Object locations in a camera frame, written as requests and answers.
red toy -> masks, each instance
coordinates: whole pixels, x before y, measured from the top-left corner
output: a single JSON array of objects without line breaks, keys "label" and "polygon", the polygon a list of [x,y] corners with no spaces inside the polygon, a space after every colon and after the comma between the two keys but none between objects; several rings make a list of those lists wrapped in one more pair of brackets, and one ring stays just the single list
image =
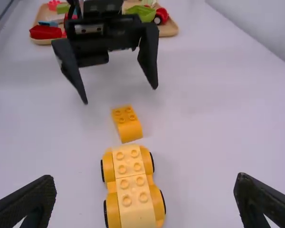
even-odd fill
[{"label": "red toy", "polygon": [[[77,15],[76,15],[76,14],[73,14],[72,19],[73,19],[73,20],[74,20],[74,19],[78,19]],[[65,23],[66,20],[67,20],[67,13],[65,14],[65,18],[64,18],[64,20],[63,20],[63,23]]]},{"label": "red toy", "polygon": [[36,25],[30,30],[30,37],[33,39],[56,39],[62,37],[61,28]]},{"label": "red toy", "polygon": [[153,22],[157,25],[164,25],[167,23],[168,19],[169,19],[169,13],[164,7],[160,7],[156,10]]},{"label": "red toy", "polygon": [[56,7],[58,4],[60,4],[61,2],[59,0],[52,0],[52,1],[49,1],[47,6],[48,6],[48,9],[50,11],[56,11]]}]

green toy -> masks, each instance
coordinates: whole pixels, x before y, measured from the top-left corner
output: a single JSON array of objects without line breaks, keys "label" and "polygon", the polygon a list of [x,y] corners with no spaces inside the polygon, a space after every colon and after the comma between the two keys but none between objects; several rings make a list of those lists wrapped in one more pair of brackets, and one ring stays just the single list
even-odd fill
[{"label": "green toy", "polygon": [[68,3],[60,3],[56,6],[57,14],[68,13],[70,5]]},{"label": "green toy", "polygon": [[126,14],[138,14],[142,22],[153,21],[156,10],[145,6],[133,6],[125,11]]}]

yellow lego brick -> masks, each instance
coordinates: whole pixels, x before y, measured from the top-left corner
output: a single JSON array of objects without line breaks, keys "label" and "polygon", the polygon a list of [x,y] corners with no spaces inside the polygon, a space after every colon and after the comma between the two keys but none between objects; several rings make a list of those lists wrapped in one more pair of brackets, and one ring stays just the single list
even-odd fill
[{"label": "yellow lego brick", "polygon": [[103,159],[102,159],[102,164],[103,164],[105,183],[115,181],[112,153],[108,152],[104,154]]},{"label": "yellow lego brick", "polygon": [[145,174],[116,180],[122,228],[156,228],[153,202]]},{"label": "yellow lego brick", "polygon": [[149,150],[143,146],[140,146],[140,149],[142,153],[142,159],[144,163],[144,168],[146,170],[146,174],[147,175],[153,174],[154,170]]},{"label": "yellow lego brick", "polygon": [[149,189],[154,207],[156,227],[160,228],[163,226],[166,217],[165,206],[163,204],[161,191],[155,185],[150,185],[150,184],[149,184]]},{"label": "yellow lego brick", "polygon": [[113,148],[112,157],[116,179],[145,174],[139,145],[129,144]]},{"label": "yellow lego brick", "polygon": [[111,115],[122,143],[143,137],[141,123],[130,105],[112,109]]},{"label": "yellow lego brick", "polygon": [[117,193],[108,194],[105,202],[109,228],[121,228]]}]

pink toy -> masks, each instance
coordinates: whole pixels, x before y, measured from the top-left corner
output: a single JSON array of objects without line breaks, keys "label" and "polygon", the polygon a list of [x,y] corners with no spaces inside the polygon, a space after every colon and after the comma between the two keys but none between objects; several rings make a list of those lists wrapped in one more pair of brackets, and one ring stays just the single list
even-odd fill
[{"label": "pink toy", "polygon": [[58,4],[60,4],[61,2],[59,0],[52,0],[52,1],[49,1],[47,6],[48,6],[48,9],[50,11],[56,11],[56,7]]}]

yellow toy car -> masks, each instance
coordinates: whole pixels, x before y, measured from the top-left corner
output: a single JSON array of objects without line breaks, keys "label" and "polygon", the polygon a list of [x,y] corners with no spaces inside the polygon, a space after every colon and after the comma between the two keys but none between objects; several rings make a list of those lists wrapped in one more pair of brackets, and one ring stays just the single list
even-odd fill
[{"label": "yellow toy car", "polygon": [[162,191],[153,182],[152,154],[137,144],[110,148],[101,160],[107,228],[161,228],[166,216]]}]

